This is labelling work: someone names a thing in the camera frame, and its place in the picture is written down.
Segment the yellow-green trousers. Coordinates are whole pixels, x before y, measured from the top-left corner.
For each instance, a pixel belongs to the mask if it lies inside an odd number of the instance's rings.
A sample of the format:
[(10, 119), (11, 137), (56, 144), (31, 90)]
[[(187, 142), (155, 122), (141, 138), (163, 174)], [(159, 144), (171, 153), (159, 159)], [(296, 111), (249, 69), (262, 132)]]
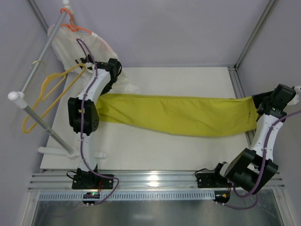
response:
[(100, 120), (180, 136), (224, 137), (256, 129), (251, 97), (206, 98), (107, 93), (96, 103)]

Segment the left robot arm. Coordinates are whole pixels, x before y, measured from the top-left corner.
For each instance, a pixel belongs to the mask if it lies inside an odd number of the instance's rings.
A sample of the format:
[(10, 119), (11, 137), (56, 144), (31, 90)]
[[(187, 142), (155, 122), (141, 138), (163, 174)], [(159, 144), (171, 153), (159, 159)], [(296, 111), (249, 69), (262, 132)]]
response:
[(96, 63), (92, 79), (84, 90), (68, 100), (69, 124), (80, 141), (81, 161), (73, 176), (74, 190), (113, 188), (113, 175), (98, 174), (94, 147), (94, 132), (99, 126), (96, 102), (101, 95), (110, 91), (121, 71), (121, 63), (115, 58), (107, 63)]

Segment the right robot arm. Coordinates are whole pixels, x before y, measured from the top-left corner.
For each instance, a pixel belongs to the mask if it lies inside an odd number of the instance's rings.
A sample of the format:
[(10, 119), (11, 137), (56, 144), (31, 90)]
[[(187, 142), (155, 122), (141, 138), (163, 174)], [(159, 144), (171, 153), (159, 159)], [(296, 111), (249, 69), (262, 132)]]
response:
[(232, 182), (254, 195), (276, 174), (273, 147), (277, 134), (289, 117), (284, 109), (299, 102), (300, 86), (279, 84), (273, 91), (252, 97), (258, 118), (256, 133), (250, 148), (245, 148), (231, 163), (219, 163), (214, 170), (218, 183)]

